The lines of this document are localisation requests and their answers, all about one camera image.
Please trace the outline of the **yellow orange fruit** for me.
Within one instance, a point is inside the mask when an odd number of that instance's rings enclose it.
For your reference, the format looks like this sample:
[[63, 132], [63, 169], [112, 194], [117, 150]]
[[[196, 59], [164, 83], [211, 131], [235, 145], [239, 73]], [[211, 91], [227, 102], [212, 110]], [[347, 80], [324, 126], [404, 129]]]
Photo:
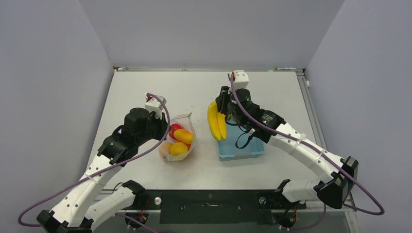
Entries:
[[178, 156], [180, 154], [184, 154], [188, 152], [188, 146], [182, 142], [173, 143], [169, 148], [169, 154], [171, 156]]

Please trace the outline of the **yellow banana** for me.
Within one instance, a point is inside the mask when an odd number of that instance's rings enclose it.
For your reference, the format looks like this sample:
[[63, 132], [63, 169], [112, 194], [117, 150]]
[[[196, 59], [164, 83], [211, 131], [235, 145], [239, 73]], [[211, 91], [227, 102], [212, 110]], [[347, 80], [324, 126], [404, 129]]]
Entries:
[[207, 109], [207, 121], [212, 136], [217, 141], [226, 140], [227, 128], [225, 115], [218, 112], [216, 102], [211, 102]]

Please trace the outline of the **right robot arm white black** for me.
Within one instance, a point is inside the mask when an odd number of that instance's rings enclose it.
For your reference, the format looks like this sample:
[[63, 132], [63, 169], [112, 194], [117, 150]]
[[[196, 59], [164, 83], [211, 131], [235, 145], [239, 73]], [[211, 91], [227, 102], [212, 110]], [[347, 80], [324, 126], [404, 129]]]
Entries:
[[281, 149], [317, 176], [314, 180], [284, 180], [274, 195], [279, 207], [286, 208], [294, 202], [312, 199], [334, 209], [344, 206], [356, 183], [359, 163], [355, 158], [342, 158], [327, 152], [281, 116], [253, 103], [245, 88], [232, 91], [223, 86], [215, 102], [218, 113], [231, 116], [234, 125], [241, 127], [248, 139], [257, 138]]

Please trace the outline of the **clear zip top bag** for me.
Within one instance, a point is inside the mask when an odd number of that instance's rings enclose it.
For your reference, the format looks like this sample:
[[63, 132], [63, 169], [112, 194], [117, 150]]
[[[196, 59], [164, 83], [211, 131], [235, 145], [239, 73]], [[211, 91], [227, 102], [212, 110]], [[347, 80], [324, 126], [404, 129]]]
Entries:
[[192, 124], [192, 112], [176, 116], [171, 121], [171, 129], [158, 152], [168, 162], [182, 161], [196, 145], [196, 133]]

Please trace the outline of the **orange yellow mango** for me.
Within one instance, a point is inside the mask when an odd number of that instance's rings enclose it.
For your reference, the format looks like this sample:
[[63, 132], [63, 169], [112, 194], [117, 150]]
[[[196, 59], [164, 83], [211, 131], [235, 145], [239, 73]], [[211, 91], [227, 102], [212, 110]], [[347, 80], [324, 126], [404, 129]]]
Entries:
[[192, 144], [194, 141], [194, 135], [185, 129], [179, 129], [174, 132], [174, 136], [177, 141], [185, 144]]

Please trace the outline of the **blue plastic basket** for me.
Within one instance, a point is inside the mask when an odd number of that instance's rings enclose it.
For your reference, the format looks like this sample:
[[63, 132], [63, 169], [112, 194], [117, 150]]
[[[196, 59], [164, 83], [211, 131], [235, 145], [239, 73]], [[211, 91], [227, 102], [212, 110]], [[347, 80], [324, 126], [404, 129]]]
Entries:
[[226, 129], [226, 140], [222, 139], [217, 142], [220, 161], [256, 158], [265, 153], [265, 144], [256, 137], [253, 137], [247, 146], [241, 149], [248, 142], [248, 135], [242, 127], [227, 125]]

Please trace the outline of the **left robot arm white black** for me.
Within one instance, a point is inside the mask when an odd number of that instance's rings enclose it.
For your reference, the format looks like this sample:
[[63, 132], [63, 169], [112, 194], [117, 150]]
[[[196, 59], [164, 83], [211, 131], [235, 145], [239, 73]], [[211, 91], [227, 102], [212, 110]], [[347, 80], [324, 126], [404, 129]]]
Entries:
[[132, 180], [119, 191], [95, 203], [106, 184], [133, 158], [138, 149], [154, 139], [162, 143], [170, 127], [170, 115], [160, 107], [133, 108], [99, 147], [81, 179], [65, 189], [65, 197], [36, 220], [48, 233], [91, 233], [125, 207], [143, 206], [143, 187]]

